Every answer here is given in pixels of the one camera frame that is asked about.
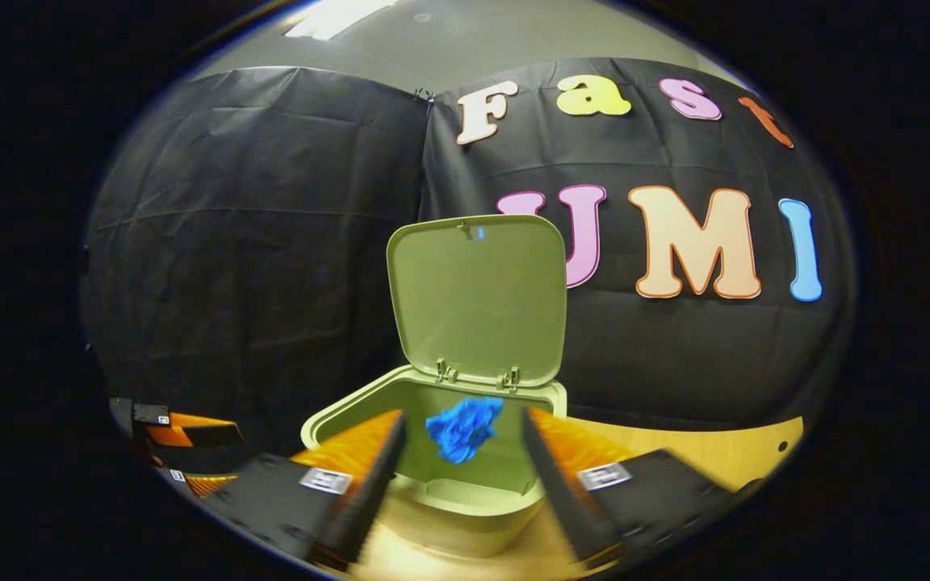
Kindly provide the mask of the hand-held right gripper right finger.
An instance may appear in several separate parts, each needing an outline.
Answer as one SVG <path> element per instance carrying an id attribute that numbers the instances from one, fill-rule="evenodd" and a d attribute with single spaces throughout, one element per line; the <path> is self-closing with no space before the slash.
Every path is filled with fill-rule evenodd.
<path id="1" fill-rule="evenodd" d="M 585 566 L 642 563 L 707 529 L 744 500 L 669 449 L 637 454 L 553 413 L 521 412 L 522 441 Z"/>

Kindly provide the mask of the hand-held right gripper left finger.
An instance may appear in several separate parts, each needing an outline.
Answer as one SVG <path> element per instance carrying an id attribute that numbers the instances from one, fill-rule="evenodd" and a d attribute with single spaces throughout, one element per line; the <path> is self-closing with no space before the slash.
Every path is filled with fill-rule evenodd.
<path id="1" fill-rule="evenodd" d="M 406 441 L 406 413 L 380 413 L 295 456 L 258 455 L 202 501 L 274 553 L 346 570 L 358 560 Z"/>

